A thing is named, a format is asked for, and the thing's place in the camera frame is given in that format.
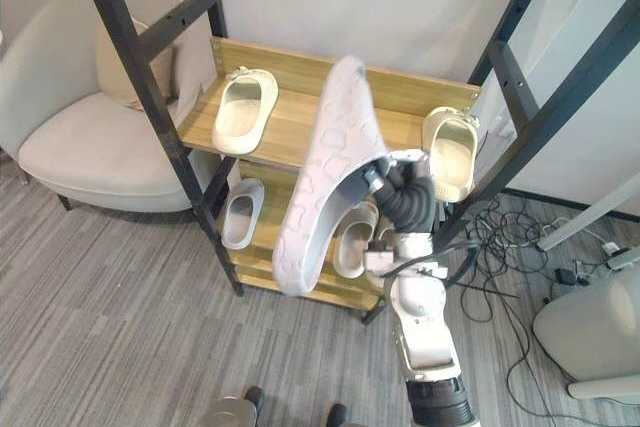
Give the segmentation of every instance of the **chair cushion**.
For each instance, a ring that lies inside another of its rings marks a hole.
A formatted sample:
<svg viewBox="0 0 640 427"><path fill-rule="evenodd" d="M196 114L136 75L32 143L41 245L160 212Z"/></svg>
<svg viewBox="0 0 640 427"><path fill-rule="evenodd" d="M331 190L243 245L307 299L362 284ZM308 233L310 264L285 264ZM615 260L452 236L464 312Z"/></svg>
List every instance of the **chair cushion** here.
<svg viewBox="0 0 640 427"><path fill-rule="evenodd" d="M145 24L136 19L132 20L138 34L146 30ZM173 45L169 45L149 63L165 100L171 97L172 60ZM125 107L142 110L142 103L102 22L98 22L96 31L96 70L98 83L105 94Z"/></svg>
<svg viewBox="0 0 640 427"><path fill-rule="evenodd" d="M217 156L193 151L190 159L206 186ZM190 207L146 115L103 92L51 117L22 144L18 160L55 192L83 202L137 212Z"/></svg>

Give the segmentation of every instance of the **gray carpet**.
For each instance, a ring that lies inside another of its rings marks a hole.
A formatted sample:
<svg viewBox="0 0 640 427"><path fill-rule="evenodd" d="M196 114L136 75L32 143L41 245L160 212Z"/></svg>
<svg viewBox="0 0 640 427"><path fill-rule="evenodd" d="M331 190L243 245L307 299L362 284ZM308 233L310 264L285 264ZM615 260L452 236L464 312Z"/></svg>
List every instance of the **gray carpet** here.
<svg viewBox="0 0 640 427"><path fill-rule="evenodd" d="M1 426L197 425L214 399L254 384L267 394L263 427L321 426L336 401L371 427L409 425L390 312L364 328L359 313L343 308L254 288L235 297L190 213L78 203L65 212L37 182L21 185L6 155L0 176ZM529 210L540 220L575 215L535 202ZM622 245L640 243L637 224L605 219L593 228ZM550 267L599 260L598 249L581 234L552 252ZM540 276L518 273L499 285L522 296L512 305L526 322L549 288ZM458 289L450 291L447 319L483 425L553 425L507 396L504 378L518 347L498 302L493 322L473 323L460 313ZM468 300L475 314L486 314L480 292ZM539 348L531 359L552 411L640 423L638 408L568 398ZM543 411L525 369L513 384L522 402Z"/></svg>

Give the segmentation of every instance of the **slipper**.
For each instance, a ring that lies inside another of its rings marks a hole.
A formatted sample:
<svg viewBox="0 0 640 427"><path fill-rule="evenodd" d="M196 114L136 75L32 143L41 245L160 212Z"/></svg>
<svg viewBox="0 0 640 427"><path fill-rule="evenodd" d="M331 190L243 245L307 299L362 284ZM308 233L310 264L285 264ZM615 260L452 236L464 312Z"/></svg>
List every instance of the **slipper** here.
<svg viewBox="0 0 640 427"><path fill-rule="evenodd" d="M371 202L356 205L340 222L333 268L342 277L355 279L364 272L364 251L378 223L378 208Z"/></svg>
<svg viewBox="0 0 640 427"><path fill-rule="evenodd" d="M258 179L243 179L231 189L224 209L222 245L241 250L251 243L263 202L264 185Z"/></svg>
<svg viewBox="0 0 640 427"><path fill-rule="evenodd" d="M363 178L367 165L387 153L364 64L345 57L331 68L322 89L305 162L273 251L273 276L282 292L313 290L336 227L369 194Z"/></svg>
<svg viewBox="0 0 640 427"><path fill-rule="evenodd" d="M278 83L266 70L240 67L229 77L211 132L213 146L225 154L247 154L260 143L278 98Z"/></svg>
<svg viewBox="0 0 640 427"><path fill-rule="evenodd" d="M422 148L429 152L429 166L436 198L460 202L471 192L478 148L478 123L451 107L433 109L422 125Z"/></svg>

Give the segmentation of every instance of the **black metal frame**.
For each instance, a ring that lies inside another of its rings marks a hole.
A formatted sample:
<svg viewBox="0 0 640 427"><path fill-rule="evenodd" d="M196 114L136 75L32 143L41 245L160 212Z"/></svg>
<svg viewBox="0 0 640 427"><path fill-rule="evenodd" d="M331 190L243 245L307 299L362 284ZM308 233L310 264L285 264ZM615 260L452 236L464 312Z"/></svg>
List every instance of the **black metal frame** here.
<svg viewBox="0 0 640 427"><path fill-rule="evenodd" d="M94 0L145 113L160 139L180 182L191 201L201 228L238 295L242 295L235 267L220 241L216 220L228 193L227 176L235 160L225 157L209 186L200 188L149 62L205 12L214 35L226 37L222 0L184 0L141 35L136 34L124 0ZM481 85L492 69L505 96L518 133L517 139L479 181L467 199L455 205L437 230L434 247L440 249L464 229L483 206L502 191L580 108L640 40L640 0L626 0L614 18L576 64L547 102L538 108L508 41L531 0L511 0L493 32L469 83ZM384 309L381 297L362 321L371 322Z"/></svg>
<svg viewBox="0 0 640 427"><path fill-rule="evenodd" d="M451 216L435 233L435 249L451 242L507 186L640 41L640 0L626 0L556 91L538 108L507 44L530 1L511 0L469 78L469 83L481 85L494 68L517 138L473 192L454 206Z"/></svg>
<svg viewBox="0 0 640 427"><path fill-rule="evenodd" d="M147 117L162 144L173 169L191 202L200 227L213 244L233 290L243 294L242 284L237 278L234 265L227 250L222 245L217 228L217 215L213 204L221 192L228 191L227 176L235 163L232 157L225 157L209 186L202 191L189 161L190 149L186 148L171 120L167 106L160 94L149 62L205 12L216 35L224 35L224 17L220 0L184 0L164 17L138 35L133 26L125 0L93 0L102 17L111 40L120 56L127 75L138 94Z"/></svg>

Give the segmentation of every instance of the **shoe rack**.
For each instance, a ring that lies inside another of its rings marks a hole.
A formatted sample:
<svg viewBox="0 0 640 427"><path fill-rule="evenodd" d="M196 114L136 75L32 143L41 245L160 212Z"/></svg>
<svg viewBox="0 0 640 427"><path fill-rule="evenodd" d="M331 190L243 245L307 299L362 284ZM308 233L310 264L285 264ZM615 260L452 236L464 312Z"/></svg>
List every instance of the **shoe rack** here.
<svg viewBox="0 0 640 427"><path fill-rule="evenodd" d="M278 81L278 101L260 144L253 152L238 157L242 177L264 183L264 205L251 244L240 251L229 251L242 284L277 291L271 274L273 246L304 162L320 91L333 61L226 38L214 38L212 49L219 77L178 128L187 147L216 152L211 129L225 75L244 65L268 70ZM420 148L422 123L432 109L447 105L466 111L480 92L472 85L376 68L367 71L367 79L380 129L390 149ZM331 263L334 241L320 280L307 297L373 312L381 303L381 290L364 276L345 279L336 274Z"/></svg>

